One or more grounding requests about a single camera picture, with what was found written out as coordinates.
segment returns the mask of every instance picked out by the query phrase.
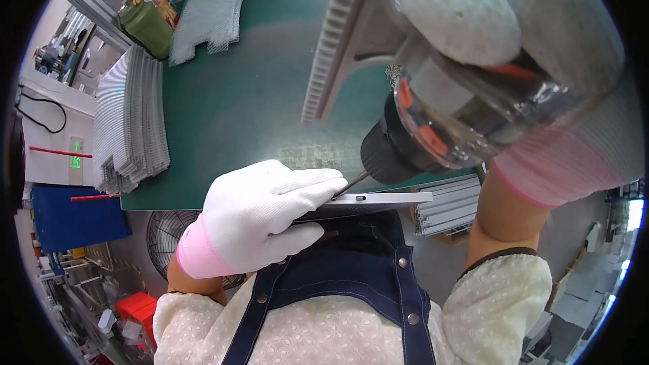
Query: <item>green plastic jar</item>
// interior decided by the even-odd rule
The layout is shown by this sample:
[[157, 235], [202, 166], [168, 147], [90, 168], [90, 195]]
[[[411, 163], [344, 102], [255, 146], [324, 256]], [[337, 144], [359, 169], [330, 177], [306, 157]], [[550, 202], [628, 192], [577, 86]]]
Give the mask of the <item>green plastic jar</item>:
[[173, 28], [152, 2], [125, 0], [118, 12], [119, 27], [135, 37], [158, 59], [169, 56]]

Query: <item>denim apron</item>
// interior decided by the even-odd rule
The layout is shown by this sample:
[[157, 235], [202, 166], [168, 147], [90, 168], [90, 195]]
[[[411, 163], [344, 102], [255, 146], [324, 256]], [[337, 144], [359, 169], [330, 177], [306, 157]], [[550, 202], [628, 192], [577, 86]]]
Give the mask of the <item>denim apron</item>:
[[434, 364], [430, 298], [415, 279], [396, 211], [320, 222], [327, 235], [257, 272], [223, 365], [248, 363], [269, 310], [315, 296], [353, 296], [401, 327], [404, 363]]

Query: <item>fan grille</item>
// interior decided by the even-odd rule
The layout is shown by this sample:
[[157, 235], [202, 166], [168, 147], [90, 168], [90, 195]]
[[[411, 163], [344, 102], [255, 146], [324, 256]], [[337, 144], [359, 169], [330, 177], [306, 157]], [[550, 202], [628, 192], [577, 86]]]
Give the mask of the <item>fan grille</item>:
[[[200, 210], [155, 211], [147, 226], [147, 250], [151, 263], [160, 276], [167, 279], [167, 267], [176, 251], [185, 229], [194, 223]], [[229, 289], [243, 283], [245, 274], [223, 277], [223, 288]]]

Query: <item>red crate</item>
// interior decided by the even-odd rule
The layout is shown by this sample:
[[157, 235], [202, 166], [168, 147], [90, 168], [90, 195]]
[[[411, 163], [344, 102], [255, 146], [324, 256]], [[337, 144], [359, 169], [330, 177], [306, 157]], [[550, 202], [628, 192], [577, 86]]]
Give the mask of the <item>red crate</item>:
[[158, 301], [153, 297], [144, 292], [138, 292], [115, 304], [123, 321], [134, 318], [142, 324], [144, 331], [156, 348], [158, 345], [153, 338], [153, 314], [156, 312], [157, 303]]

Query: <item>red pole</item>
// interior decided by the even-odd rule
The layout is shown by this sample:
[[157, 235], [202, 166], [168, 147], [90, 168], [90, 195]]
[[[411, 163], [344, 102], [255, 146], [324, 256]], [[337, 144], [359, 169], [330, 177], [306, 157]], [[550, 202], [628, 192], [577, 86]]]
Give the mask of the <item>red pole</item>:
[[29, 146], [29, 150], [31, 150], [31, 151], [49, 152], [49, 153], [57, 153], [57, 154], [61, 154], [61, 155], [69, 155], [71, 157], [92, 158], [92, 155], [90, 155], [88, 153], [78, 153], [78, 152], [59, 151], [59, 150], [48, 150], [47, 148], [34, 147], [33, 145]]
[[70, 198], [70, 201], [110, 199], [110, 198], [118, 198], [119, 196], [120, 196], [119, 193], [114, 194], [113, 196], [110, 196], [109, 194], [97, 194], [97, 195], [94, 195], [94, 196], [73, 196], [73, 197]]

